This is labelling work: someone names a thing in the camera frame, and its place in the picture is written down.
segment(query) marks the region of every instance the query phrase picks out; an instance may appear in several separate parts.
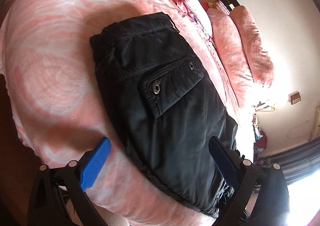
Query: pocket flap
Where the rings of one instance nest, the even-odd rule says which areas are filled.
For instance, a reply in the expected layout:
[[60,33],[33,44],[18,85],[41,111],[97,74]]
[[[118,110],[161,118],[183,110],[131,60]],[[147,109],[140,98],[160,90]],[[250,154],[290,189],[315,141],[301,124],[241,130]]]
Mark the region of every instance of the pocket flap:
[[140,89],[155,118],[180,100],[202,78],[197,56],[176,60],[140,81]]

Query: pink bedspread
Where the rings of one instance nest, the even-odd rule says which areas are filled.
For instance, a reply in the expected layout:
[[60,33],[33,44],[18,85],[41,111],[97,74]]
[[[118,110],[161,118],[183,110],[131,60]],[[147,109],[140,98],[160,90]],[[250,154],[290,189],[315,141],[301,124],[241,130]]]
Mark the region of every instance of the pink bedspread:
[[[236,98],[212,44],[172,0],[16,0],[0,29],[5,75],[19,137],[51,168],[79,160],[102,136],[112,150],[89,198],[131,225],[211,225],[213,219],[166,196],[125,155],[103,107],[89,38],[130,17],[169,14],[199,56],[230,116]],[[239,129],[240,151],[252,141]]]

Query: curtain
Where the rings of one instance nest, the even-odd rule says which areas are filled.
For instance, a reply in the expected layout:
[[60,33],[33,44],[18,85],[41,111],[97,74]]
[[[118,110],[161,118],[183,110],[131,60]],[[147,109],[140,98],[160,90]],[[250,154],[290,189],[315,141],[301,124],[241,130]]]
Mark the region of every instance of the curtain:
[[299,181],[320,169],[320,137],[287,151],[258,158],[255,165],[281,166],[287,185]]

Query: black pants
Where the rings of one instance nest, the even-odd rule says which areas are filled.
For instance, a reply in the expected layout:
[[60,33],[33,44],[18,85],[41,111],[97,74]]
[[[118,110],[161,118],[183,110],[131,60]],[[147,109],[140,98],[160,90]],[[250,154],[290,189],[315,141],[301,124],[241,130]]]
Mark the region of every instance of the black pants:
[[164,193],[216,217],[225,183],[208,141],[216,135],[235,149],[237,124],[170,17],[114,23],[90,43],[105,108],[128,156]]

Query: belt loop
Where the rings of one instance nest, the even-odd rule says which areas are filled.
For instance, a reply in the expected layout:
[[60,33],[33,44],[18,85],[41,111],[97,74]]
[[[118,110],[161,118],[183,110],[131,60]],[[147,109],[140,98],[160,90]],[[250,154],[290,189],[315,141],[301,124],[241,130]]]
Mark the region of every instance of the belt loop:
[[177,30],[178,33],[180,33],[180,31],[178,30],[178,28],[176,27],[176,24],[174,23],[174,21],[172,21],[171,17],[167,14],[167,16],[170,19],[170,22],[173,24],[174,28]]

